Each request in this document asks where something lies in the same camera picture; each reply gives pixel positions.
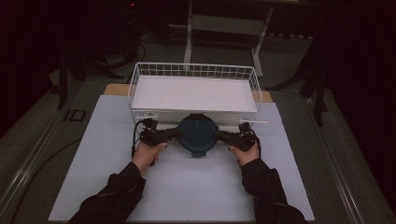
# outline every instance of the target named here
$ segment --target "black cable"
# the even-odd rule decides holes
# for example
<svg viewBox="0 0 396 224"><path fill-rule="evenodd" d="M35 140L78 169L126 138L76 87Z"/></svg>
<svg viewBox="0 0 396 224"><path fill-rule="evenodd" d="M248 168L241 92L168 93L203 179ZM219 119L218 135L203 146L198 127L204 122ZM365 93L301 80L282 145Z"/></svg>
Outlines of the black cable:
<svg viewBox="0 0 396 224"><path fill-rule="evenodd" d="M109 69L109 70L113 70L116 68L121 68L123 66L126 66L129 63L132 63L134 61L134 56L131 53L128 53L126 56L123 56L124 60L122 60L121 62L118 63L111 63L111 64L106 64L106 63L101 63L96 61L97 63L99 63L102 67Z"/></svg>
<svg viewBox="0 0 396 224"><path fill-rule="evenodd" d="M143 120L139 120L136 125L134 126L134 136L133 136L133 142L132 142L132 154L131 154L131 158L134 156L134 152L136 151L136 143L137 141L139 141L140 137L136 140L136 131L137 131L137 126L139 126L139 124L143 123Z"/></svg>
<svg viewBox="0 0 396 224"><path fill-rule="evenodd" d="M139 57L138 57L137 54L136 54L135 57L136 57L136 59L137 59L139 62L143 62L143 61L145 60L145 58L146 58L147 50L146 50L146 48L145 48L142 44L140 44L140 43L138 43L138 46L140 46L140 47L143 49L143 56L142 56L141 59L139 59ZM131 75L129 75L128 78L126 79L126 84L129 84L129 83L131 82L131 79L132 79L132 76L133 76L133 75L134 75L134 70L131 72Z"/></svg>
<svg viewBox="0 0 396 224"><path fill-rule="evenodd" d="M118 73L118 72L122 72L125 71L126 69L129 69L132 65L134 65L134 62L130 62L128 65L124 66L123 68L121 68L120 70L114 71L114 73Z"/></svg>
<svg viewBox="0 0 396 224"><path fill-rule="evenodd" d="M77 140L75 140L75 141L73 141L73 142L67 144L67 145L64 146L64 147L61 147L61 148L58 149L55 153L53 153L49 158L47 158L47 159L43 162L43 164L41 164L41 166L40 166L40 167L37 169L37 171L33 174L33 176L32 176L32 178L31 178L29 184L26 186L26 189L24 190L24 192L23 192L23 194L22 194L22 196L21 196L21 198L20 198L20 201L19 201L19 203L18 203L18 205L17 205L17 207L16 207L16 210L15 210L15 212L14 212L14 215L12 216L12 219L11 219L10 224L13 224L13 223L14 223L14 221L15 221L15 219L16 219L16 217L17 217L17 214L18 214L18 212L19 212L19 210L20 210L20 208L21 208L23 199L24 199L24 197L25 197L26 194L27 194L27 191L28 191L29 188L31 187L31 185L32 185L32 183L34 182L34 180L35 180L35 178L37 177L37 175L38 175L38 174L40 173L40 171L44 168L44 166L47 165L47 163L48 163L50 160L52 160L52 158L54 158L56 155L58 155L60 152L62 152L63 150L67 149L68 147L73 146L75 143L81 141L81 139L82 139L82 138L79 138L79 139L77 139Z"/></svg>
<svg viewBox="0 0 396 224"><path fill-rule="evenodd" d="M80 53L73 49L64 49L64 51L66 53L69 53L70 55L72 55L80 63L86 64L90 68L95 69L97 72L99 72L107 77L123 79L123 77L110 72L109 70L104 68L101 64L99 64L97 61L87 57L83 53Z"/></svg>

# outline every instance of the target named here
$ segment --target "metal stand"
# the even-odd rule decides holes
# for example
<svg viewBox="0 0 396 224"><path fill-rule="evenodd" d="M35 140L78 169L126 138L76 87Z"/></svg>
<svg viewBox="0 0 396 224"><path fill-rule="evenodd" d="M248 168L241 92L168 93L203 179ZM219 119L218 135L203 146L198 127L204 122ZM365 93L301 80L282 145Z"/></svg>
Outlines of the metal stand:
<svg viewBox="0 0 396 224"><path fill-rule="evenodd" d="M184 63L191 63L192 53L192 30L206 30L214 32L225 32L242 35L258 35L259 41L255 48L251 49L253 64L258 77L262 77L262 65L259 52L265 38L269 21L274 9L270 7L267 11L265 21L254 21L234 18L224 18L206 15L196 15L192 13L192 1L189 3L189 17L187 24L187 45L184 53Z"/></svg>

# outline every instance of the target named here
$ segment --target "black clamp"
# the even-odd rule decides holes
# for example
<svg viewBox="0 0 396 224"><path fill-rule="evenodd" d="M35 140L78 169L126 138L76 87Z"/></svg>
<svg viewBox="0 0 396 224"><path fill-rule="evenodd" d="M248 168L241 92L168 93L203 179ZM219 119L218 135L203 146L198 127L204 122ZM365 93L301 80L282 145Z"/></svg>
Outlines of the black clamp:
<svg viewBox="0 0 396 224"><path fill-rule="evenodd" d="M240 133L217 131L214 133L214 137L225 144L237 147L246 152L254 146L257 137L251 130L249 123L242 123L238 127Z"/></svg>
<svg viewBox="0 0 396 224"><path fill-rule="evenodd" d="M177 140L183 136L183 132L179 128L171 128L164 130L157 130L158 121L154 119L143 119L136 123L134 135L139 123L143 123L143 131L140 133L140 141L147 144L149 147L155 147L160 143L167 143L168 141ZM132 157L134 156L135 146L132 147Z"/></svg>

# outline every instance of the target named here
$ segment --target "cable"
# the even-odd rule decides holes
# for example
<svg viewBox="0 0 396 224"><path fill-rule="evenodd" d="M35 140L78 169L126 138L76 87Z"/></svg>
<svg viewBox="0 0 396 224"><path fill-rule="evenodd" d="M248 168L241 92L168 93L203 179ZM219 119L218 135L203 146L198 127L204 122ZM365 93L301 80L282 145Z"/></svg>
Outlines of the cable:
<svg viewBox="0 0 396 224"><path fill-rule="evenodd" d="M55 153L53 153L49 158L47 158L47 159L43 162L43 164L41 164L41 166L40 166L40 167L37 169L37 171L33 174L33 176L32 176L32 178L31 178L29 184L26 186L26 189L24 190L24 192L23 192L23 194L22 194L22 196L21 196L21 198L20 198L20 201L19 201L19 203L18 203L18 205L17 205L17 207L16 207L16 210L15 210L15 212L14 212L14 215L12 216L12 219L11 219L10 224L13 224L13 223L14 223L14 221L15 221L15 219L16 219L16 217L17 217L17 214L18 214L18 212L19 212L19 210L20 210L20 208L21 208L23 199L24 199L24 197L25 197L26 194L27 194L27 191L28 191L28 189L31 187L31 185L32 185L32 183L34 182L34 180L35 180L35 178L37 177L37 175L40 173L41 169L43 169L44 166L47 165L47 163L48 163L50 160L52 160L52 158L54 158L56 155L58 155L60 152L62 152L63 150L67 149L68 147L71 147L71 146L73 146L75 143L81 141L81 139L82 139L82 138L79 138L79 139L77 139L77 140L75 140L75 141L73 141L73 142L67 144L67 145L64 146L64 147L61 147L61 148L58 149Z"/></svg>
<svg viewBox="0 0 396 224"><path fill-rule="evenodd" d="M109 70L112 70L112 69L115 69L115 68L123 67L123 66L125 66L125 65L127 65L129 63L132 63L133 59L134 59L134 56L131 53L128 53L127 55L123 56L123 58L124 58L124 60L122 60L121 62L111 63L111 64L101 63L101 62L98 62L96 60L95 61L97 63L99 63L102 67L104 67L106 69L109 69Z"/></svg>
<svg viewBox="0 0 396 224"><path fill-rule="evenodd" d="M136 131L137 131L137 126L139 126L139 124L143 123L143 120L139 120L136 125L134 126L134 137L133 137L133 142L132 142L132 155L131 158L134 156L134 152L136 151L136 143L137 141L139 141L140 137L136 140Z"/></svg>
<svg viewBox="0 0 396 224"><path fill-rule="evenodd" d="M143 56L141 59L139 59L137 53L135 55L136 59L138 62L143 62L146 58L146 53L147 53L147 49L141 44L138 43L138 46L140 46L143 49ZM129 84L131 82L132 76L134 75L134 70L131 72L131 75L128 76L128 78L126 79L126 84Z"/></svg>
<svg viewBox="0 0 396 224"><path fill-rule="evenodd" d="M120 70L114 71L114 73L116 73L116 74L117 74L118 72L125 71L126 69L130 68L132 65L134 65L134 63L133 63L133 62L129 63L127 66L125 66L125 67L121 68Z"/></svg>
<svg viewBox="0 0 396 224"><path fill-rule="evenodd" d="M179 31L175 31L174 33L168 35L167 37L172 37L172 36L174 36L174 35L181 34L181 33L185 32L185 31L187 31L187 27L182 28L182 29L179 30ZM162 41L163 41L162 38L156 36L156 33L155 33L155 32L151 32L151 33L148 33L148 34L146 34L146 35L142 35L142 36L139 37L139 39L140 39L140 40L143 40L143 41L147 41L147 42L162 42Z"/></svg>

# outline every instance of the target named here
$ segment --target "white table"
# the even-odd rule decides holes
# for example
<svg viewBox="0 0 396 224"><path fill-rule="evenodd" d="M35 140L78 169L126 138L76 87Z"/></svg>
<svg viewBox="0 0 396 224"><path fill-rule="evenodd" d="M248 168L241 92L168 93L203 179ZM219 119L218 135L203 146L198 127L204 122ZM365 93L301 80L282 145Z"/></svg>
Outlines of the white table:
<svg viewBox="0 0 396 224"><path fill-rule="evenodd" d="M314 216L295 163L288 137L274 103L262 104L254 124L262 140L262 159L275 167L291 205ZM67 221L87 197L106 184L130 160L134 123L127 96L103 95L78 148L53 206L49 221ZM249 222L253 199L241 185L240 169L227 146L218 143L206 157L195 159L175 142L144 176L143 199L128 221L141 222Z"/></svg>

